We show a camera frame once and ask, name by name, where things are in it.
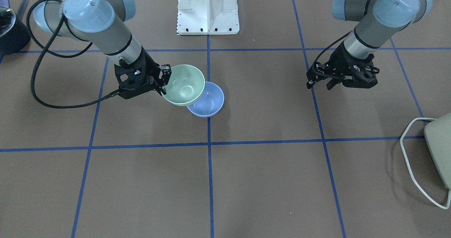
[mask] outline brown floor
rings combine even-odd
[[[10,0],[23,20],[34,1]],[[451,111],[451,0],[377,51],[377,86],[311,91],[306,66],[356,25],[332,18],[331,2],[238,0],[240,34],[183,37],[177,0],[136,0],[126,24],[154,60],[196,66],[224,90],[211,119],[155,92],[46,108],[29,87],[39,47],[0,58],[0,237],[449,237],[451,210],[414,186],[399,136],[413,118]],[[59,37],[51,49],[85,45]],[[68,105],[117,88],[96,49],[46,55],[37,94]],[[406,149],[443,202],[422,128]]]

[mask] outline white cable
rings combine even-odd
[[[412,178],[412,180],[414,181],[415,185],[417,186],[417,188],[423,193],[424,196],[427,197],[427,199],[430,200],[430,202],[434,203],[436,206],[442,208],[442,209],[449,209],[450,207],[450,202],[451,202],[451,190],[448,190],[448,201],[446,203],[446,206],[442,206],[441,204],[435,202],[435,200],[433,200],[423,189],[422,187],[418,184],[417,180],[414,177],[414,174],[412,173],[412,169],[410,167],[410,163],[409,163],[409,159],[407,158],[407,153],[406,150],[404,149],[404,145],[402,143],[402,140],[404,139],[404,137],[406,136],[407,132],[409,131],[410,127],[412,126],[412,124],[418,120],[424,120],[424,121],[433,121],[435,120],[435,118],[424,118],[424,117],[420,117],[420,118],[415,118],[413,119],[413,121],[410,122],[410,124],[407,126],[407,129],[405,130],[405,132],[402,134],[401,139],[400,139],[400,144],[401,144],[401,150],[402,153],[404,154],[404,159],[406,160],[406,164],[407,164],[407,169],[409,169],[409,174],[410,177]]]

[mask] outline blue bowl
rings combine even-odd
[[[187,108],[198,117],[214,116],[224,105],[224,93],[212,82],[205,82],[201,97]]]

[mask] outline white metal stand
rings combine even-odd
[[[177,34],[237,34],[240,31],[236,0],[179,0]]]

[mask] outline silver metal cylinder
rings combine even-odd
[[[121,52],[116,52],[115,54],[106,54],[106,56],[108,56],[115,65],[119,65],[119,59],[121,58],[124,58],[126,63],[131,64],[140,56],[141,50],[141,44],[135,37],[132,37],[132,40],[126,49]]]
[[[366,59],[369,54],[372,54],[376,51],[375,48],[367,47],[362,42],[360,42],[357,39],[354,31],[351,32],[343,42],[345,44],[346,51],[348,51],[350,55],[358,59]]]

